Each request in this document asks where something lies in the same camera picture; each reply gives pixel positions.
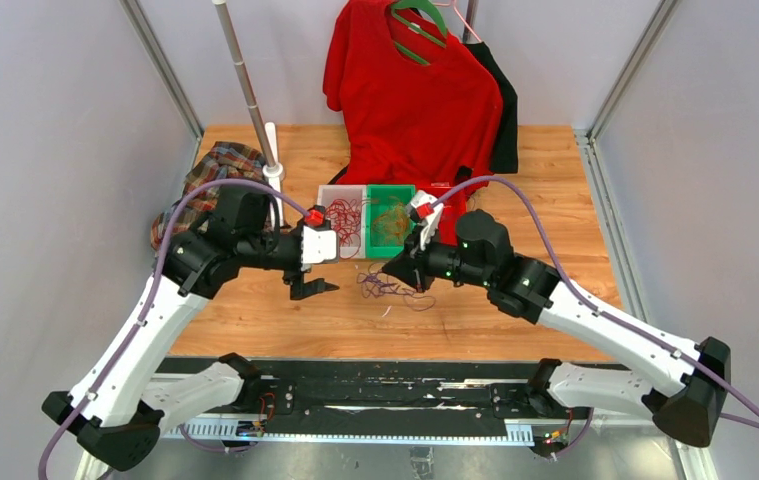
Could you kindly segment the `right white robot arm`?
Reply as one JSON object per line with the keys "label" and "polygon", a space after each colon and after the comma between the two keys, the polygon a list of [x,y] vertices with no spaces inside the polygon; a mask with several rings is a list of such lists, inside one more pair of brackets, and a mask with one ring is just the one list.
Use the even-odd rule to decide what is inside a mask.
{"label": "right white robot arm", "polygon": [[731,349],[709,336],[701,342],[648,325],[601,301],[559,271],[515,252],[508,229],[482,210],[460,217],[455,244],[418,225],[383,273],[419,292],[438,279],[482,287],[503,314],[569,334],[615,358],[621,369],[582,367],[543,359],[526,400],[537,415],[587,407],[649,419],[669,437],[710,445],[731,374]]}

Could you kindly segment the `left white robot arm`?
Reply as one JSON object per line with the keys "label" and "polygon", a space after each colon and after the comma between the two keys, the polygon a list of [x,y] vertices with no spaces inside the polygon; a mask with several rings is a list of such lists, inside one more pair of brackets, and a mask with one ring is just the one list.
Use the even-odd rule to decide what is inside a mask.
{"label": "left white robot arm", "polygon": [[194,194],[176,205],[154,272],[100,360],[72,389],[51,392],[43,402],[60,433],[72,434],[113,471],[134,468],[165,433],[204,412],[229,405],[256,413],[264,407],[260,371],[235,353],[165,387],[150,383],[178,336],[241,270],[280,271],[294,300],[332,288],[323,279],[306,279],[313,266],[339,257],[323,206],[302,209],[296,226],[282,232],[271,206],[286,201],[283,193],[243,179],[215,180],[209,188],[217,194],[214,206],[183,231],[176,224]]}

